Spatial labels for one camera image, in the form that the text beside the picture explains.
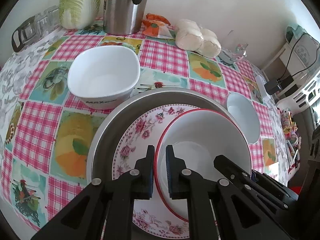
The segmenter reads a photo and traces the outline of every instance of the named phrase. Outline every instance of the tablecloth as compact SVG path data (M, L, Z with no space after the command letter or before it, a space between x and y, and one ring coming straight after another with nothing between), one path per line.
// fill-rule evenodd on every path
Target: tablecloth
M103 32L102 21L83 30L60 30L21 54L0 73L1 197L39 230L86 186L86 158L92 138L110 110L88 108L67 87L68 70L81 52L95 46L132 49L141 75L132 95L166 86L191 89L223 104L229 93L246 96L261 127L250 144L252 168L287 184L288 160L274 101L263 102L255 76L243 60L228 64L175 46L174 40Z

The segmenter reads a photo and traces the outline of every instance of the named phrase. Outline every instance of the metal screw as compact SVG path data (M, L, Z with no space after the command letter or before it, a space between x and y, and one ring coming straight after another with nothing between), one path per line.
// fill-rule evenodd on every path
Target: metal screw
M183 170L181 171L181 173L182 173L183 175L189 176L189 175L191 174L191 170L189 170L189 169L183 169Z
M100 178L94 178L92 181L91 181L92 185L94 186L98 186L100 185L101 183L101 179Z
M229 180L227 179L220 179L219 183L221 186L228 186L229 185Z
M132 175L132 176L137 176L137 175L139 175L139 173L140 173L140 171L137 169L133 169L130 171L130 175Z

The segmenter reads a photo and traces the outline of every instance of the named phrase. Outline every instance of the white bowl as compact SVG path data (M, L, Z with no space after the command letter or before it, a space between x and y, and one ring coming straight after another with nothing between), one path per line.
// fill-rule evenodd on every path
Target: white bowl
M249 99L239 93L231 93L225 102L225 108L236 119L248 143L256 143L260 137L260 122Z
M129 98L139 76L139 59L131 49L100 46L76 57L68 88L91 108L112 109Z
M155 183L167 208L181 219L188 219L187 201L172 200L168 192L165 149L173 145L175 157L205 179L224 176L213 166L218 155L225 155L251 174L251 158L244 135L224 115L209 109L193 109L176 117L164 130L156 148Z

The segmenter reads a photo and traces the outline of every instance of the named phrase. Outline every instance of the stainless steel bowl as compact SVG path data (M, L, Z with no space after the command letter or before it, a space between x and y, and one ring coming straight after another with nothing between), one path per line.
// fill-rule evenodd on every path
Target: stainless steel bowl
M145 112L167 104L188 104L212 109L223 113L236 123L236 120L223 106L192 90L159 88L140 93L115 108L98 128L87 158L87 182L90 183L92 178L100 178L102 181L111 180L113 156L124 132ZM134 226L132 239L159 239L159 237L150 235Z

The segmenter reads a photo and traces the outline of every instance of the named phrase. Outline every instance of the electric kettle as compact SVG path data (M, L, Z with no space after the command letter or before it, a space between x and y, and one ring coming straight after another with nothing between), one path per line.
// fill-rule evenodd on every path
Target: electric kettle
M146 3L147 0L104 0L103 30L115 35L138 32Z

